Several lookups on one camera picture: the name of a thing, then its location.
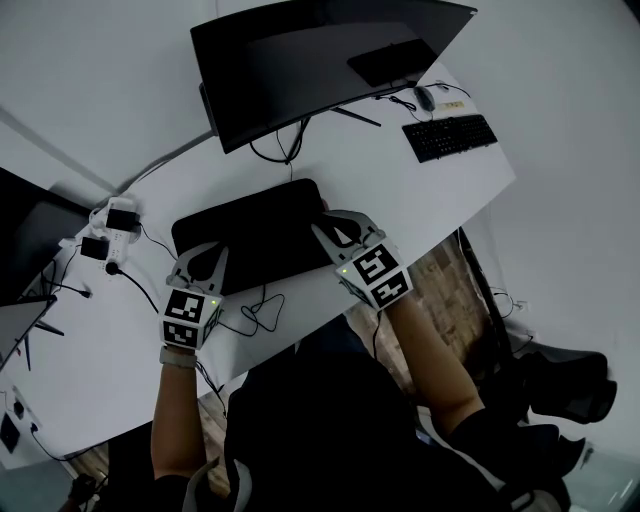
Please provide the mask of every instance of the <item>black mouse pad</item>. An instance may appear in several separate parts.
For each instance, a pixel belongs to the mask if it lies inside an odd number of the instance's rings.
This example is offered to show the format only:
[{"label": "black mouse pad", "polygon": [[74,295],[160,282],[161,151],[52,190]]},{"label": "black mouse pad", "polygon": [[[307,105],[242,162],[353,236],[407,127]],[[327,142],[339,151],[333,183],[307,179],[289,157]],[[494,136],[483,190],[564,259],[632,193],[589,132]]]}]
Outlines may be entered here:
[{"label": "black mouse pad", "polygon": [[331,264],[312,220],[324,211],[317,185],[303,179],[196,213],[174,223],[178,255],[207,243],[229,247],[222,295]]}]

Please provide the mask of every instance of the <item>forearm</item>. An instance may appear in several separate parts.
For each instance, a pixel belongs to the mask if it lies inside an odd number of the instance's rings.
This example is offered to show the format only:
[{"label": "forearm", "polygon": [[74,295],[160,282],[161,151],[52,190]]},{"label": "forearm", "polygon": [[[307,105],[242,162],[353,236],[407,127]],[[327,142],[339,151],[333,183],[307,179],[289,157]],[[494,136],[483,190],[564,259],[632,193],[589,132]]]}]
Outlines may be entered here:
[{"label": "forearm", "polygon": [[389,306],[386,313],[418,394],[442,433],[450,434],[484,407],[471,377],[410,295]]},{"label": "forearm", "polygon": [[165,364],[151,433],[156,478],[191,477],[206,462],[198,412],[196,371]]}]

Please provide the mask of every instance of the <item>black monitor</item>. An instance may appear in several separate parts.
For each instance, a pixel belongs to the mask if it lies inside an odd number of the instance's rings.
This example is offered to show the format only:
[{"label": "black monitor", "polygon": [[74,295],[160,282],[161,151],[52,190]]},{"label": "black monitor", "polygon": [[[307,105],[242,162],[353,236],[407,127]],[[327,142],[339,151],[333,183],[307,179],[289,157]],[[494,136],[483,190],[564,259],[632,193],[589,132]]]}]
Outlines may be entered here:
[{"label": "black monitor", "polygon": [[89,222],[89,210],[0,168],[0,303],[17,301],[58,253],[58,242]]},{"label": "black monitor", "polygon": [[291,0],[191,29],[225,153],[315,114],[415,86],[477,11],[425,0]]}]

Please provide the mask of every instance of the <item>white power strip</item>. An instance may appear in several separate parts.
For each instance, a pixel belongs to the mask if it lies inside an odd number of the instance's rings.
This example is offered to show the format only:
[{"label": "white power strip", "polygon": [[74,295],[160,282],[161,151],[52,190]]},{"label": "white power strip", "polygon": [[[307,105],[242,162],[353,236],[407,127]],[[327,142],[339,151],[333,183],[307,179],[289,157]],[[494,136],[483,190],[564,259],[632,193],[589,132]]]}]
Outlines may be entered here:
[{"label": "white power strip", "polygon": [[[131,199],[125,199],[124,197],[112,197],[109,199],[109,204],[107,205],[107,218],[111,209],[135,212],[136,205]],[[106,261],[102,262],[102,270],[105,275],[109,275],[106,271],[106,264],[109,262],[113,261],[118,264],[118,267],[122,268],[122,265],[127,260],[127,248],[129,247],[129,241],[131,240],[131,233],[128,231],[107,228],[107,232],[109,233],[109,253]]]}]

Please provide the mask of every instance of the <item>white desk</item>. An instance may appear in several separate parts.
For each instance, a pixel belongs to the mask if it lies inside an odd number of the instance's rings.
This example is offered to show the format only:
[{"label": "white desk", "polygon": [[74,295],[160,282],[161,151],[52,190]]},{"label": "white desk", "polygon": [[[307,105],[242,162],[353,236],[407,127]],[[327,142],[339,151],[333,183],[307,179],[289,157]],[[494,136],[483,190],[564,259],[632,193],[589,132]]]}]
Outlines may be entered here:
[{"label": "white desk", "polygon": [[[421,82],[436,79],[456,84],[441,64],[434,65]],[[477,112],[461,92],[432,92],[437,102],[462,100],[466,105],[436,113],[436,119]],[[398,96],[412,98],[410,91]],[[419,164],[400,129],[415,122],[406,109],[372,99],[347,108],[381,122],[382,128],[334,112],[314,117],[293,163],[294,179],[313,179],[331,208],[365,212],[391,235],[407,263],[427,253],[514,179],[497,144]],[[417,115],[427,119],[420,111]],[[294,127],[281,131],[285,148],[294,134]],[[281,154],[273,135],[256,147],[263,154]],[[127,195],[139,202],[149,235],[169,242],[173,249],[170,230],[177,219],[283,183],[289,172],[289,167],[259,159],[248,147],[225,155],[214,138],[133,185]],[[68,256],[68,252],[61,256],[63,263]],[[141,238],[130,247],[124,270],[158,303],[172,265],[164,249]],[[94,296],[86,300],[62,291],[45,320],[66,336],[34,331],[33,371],[27,372],[24,357],[14,357],[0,375],[0,390],[10,382],[17,385],[42,422],[39,439],[58,455],[151,420],[160,376],[157,318],[132,283],[122,277],[107,278],[94,260],[79,255],[65,283],[86,284]],[[218,327],[200,352],[218,384],[265,361],[355,303],[330,267],[270,284],[267,293],[287,298],[275,333],[260,330],[253,338],[243,338]],[[228,297],[225,321],[248,330],[240,306],[257,302],[259,294],[255,289]],[[276,306],[266,305],[260,318],[271,321]],[[200,381],[198,391],[204,394],[209,389]],[[29,434],[30,421],[16,423],[22,439],[12,456],[0,446],[2,463],[18,467],[44,460]]]}]

